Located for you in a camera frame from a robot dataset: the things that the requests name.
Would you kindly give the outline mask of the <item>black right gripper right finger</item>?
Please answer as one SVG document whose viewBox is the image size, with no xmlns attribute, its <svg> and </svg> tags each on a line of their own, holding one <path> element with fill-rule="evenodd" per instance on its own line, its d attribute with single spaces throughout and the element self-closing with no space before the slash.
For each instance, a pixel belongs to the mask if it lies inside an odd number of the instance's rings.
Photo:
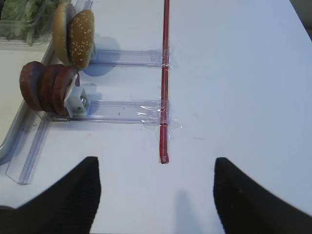
<svg viewBox="0 0 312 234">
<path fill-rule="evenodd" d="M 230 160 L 214 165 L 214 204 L 227 234 L 310 234 L 312 217 L 259 185 Z"/>
</svg>

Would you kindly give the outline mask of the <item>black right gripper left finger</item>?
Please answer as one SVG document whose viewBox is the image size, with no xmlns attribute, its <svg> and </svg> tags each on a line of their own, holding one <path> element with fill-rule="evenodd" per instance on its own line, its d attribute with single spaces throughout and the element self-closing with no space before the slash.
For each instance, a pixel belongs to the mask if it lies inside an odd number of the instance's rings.
<svg viewBox="0 0 312 234">
<path fill-rule="evenodd" d="M 16 209 L 0 208 L 2 234 L 88 234 L 101 197 L 99 162 L 86 157 L 68 174 Z"/>
</svg>

